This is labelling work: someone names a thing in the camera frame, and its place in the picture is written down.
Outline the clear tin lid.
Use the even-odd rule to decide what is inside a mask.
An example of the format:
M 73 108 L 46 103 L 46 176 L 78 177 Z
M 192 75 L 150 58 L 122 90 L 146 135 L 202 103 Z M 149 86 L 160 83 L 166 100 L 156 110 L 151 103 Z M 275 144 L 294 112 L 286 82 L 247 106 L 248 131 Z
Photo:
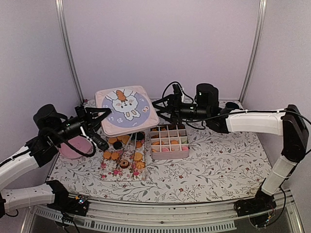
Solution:
M 150 129 L 159 124 L 159 117 L 139 85 L 101 90 L 95 93 L 97 108 L 109 108 L 111 113 L 101 121 L 104 135 L 116 137 Z

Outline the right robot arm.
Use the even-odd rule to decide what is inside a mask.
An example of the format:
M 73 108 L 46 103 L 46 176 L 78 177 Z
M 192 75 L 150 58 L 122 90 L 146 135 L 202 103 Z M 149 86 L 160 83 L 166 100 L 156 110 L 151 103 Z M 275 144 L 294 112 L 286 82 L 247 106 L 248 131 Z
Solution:
M 309 120 L 300 114 L 296 105 L 279 110 L 241 110 L 233 102 L 219 106 L 219 90 L 211 84 L 200 83 L 191 103 L 184 103 L 186 95 L 178 82 L 170 84 L 173 93 L 152 103 L 157 115 L 172 124 L 205 122 L 217 133 L 268 133 L 283 138 L 281 156 L 272 171 L 259 186 L 255 196 L 234 203 L 238 216 L 248 216 L 276 208 L 274 194 L 294 172 L 310 150 L 307 149 Z

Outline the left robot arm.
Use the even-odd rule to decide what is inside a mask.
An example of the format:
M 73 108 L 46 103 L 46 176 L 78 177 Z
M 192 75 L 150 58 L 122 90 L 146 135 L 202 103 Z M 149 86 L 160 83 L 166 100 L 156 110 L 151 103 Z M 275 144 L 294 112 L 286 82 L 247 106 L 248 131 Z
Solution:
M 83 157 L 92 157 L 96 150 L 109 145 L 97 133 L 101 122 L 111 114 L 110 108 L 75 107 L 76 116 L 58 113 L 52 104 L 42 106 L 33 120 L 38 134 L 15 154 L 0 164 L 0 215 L 12 210 L 39 204 L 53 205 L 61 211 L 72 207 L 67 189 L 57 180 L 42 185 L 6 190 L 5 187 L 29 171 L 43 167 L 59 153 L 61 144 Z

